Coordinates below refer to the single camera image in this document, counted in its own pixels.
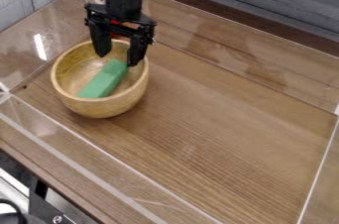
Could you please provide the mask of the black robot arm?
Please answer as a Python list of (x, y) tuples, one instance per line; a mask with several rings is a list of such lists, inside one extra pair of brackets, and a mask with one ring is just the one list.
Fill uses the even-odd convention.
[(85, 3), (84, 24), (89, 29), (94, 53), (104, 57), (112, 49), (112, 35), (129, 38), (126, 65), (136, 66), (153, 43), (156, 21), (141, 12), (142, 0), (105, 0)]

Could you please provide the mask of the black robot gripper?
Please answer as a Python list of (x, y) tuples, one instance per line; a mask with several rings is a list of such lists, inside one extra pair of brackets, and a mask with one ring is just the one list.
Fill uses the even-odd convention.
[[(105, 0), (102, 4), (86, 3), (86, 18), (108, 27), (118, 23), (138, 26), (141, 33), (133, 33), (129, 38), (126, 65), (136, 66), (144, 59), (146, 48), (153, 43), (156, 22), (141, 13), (141, 0)], [(110, 51), (110, 36), (108, 30), (96, 23), (88, 24), (92, 45), (96, 54), (104, 57)]]

